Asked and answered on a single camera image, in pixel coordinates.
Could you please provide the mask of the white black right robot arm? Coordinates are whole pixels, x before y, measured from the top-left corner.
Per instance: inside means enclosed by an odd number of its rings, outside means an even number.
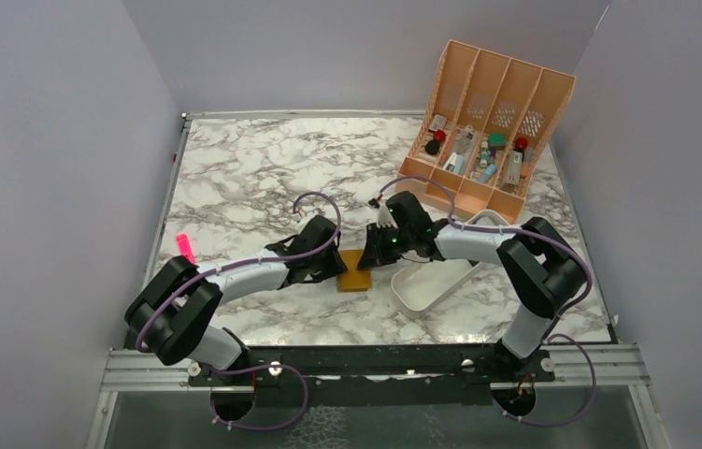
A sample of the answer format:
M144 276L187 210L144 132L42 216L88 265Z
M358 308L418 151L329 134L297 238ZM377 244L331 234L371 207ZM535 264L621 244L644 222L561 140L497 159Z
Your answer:
M378 220L366 228L360 270L391 265L415 253L427 267L408 289L423 298L437 293L452 268L491 264L505 270L520 302L493 358L495 372L505 380L515 381L530 370L530 356L566 307L581 301L591 288L592 274L584 260L541 217L517 226L434 220L407 191L377 196L368 204Z

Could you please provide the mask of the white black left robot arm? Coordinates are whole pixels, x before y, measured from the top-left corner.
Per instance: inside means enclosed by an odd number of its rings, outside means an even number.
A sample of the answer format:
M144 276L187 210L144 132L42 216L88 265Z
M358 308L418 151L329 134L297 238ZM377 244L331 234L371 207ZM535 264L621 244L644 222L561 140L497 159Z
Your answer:
M199 266L184 256L169 259L124 315L136 347L171 366L191 358L212 365L226 384L248 371L245 345L226 328L211 326L223 304L299 283L318 283L345 272L338 254L337 225L314 216L287 239L266 245L254 257L221 267Z

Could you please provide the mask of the yellow leather card holder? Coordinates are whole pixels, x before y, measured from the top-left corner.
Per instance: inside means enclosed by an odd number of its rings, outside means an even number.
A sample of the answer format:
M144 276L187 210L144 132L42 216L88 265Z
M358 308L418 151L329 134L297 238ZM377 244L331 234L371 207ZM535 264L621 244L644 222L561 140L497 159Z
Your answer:
M346 271L337 277L337 291L340 293L366 292L372 287L372 277L369 270L357 267L363 255L363 250L341 250L339 252Z

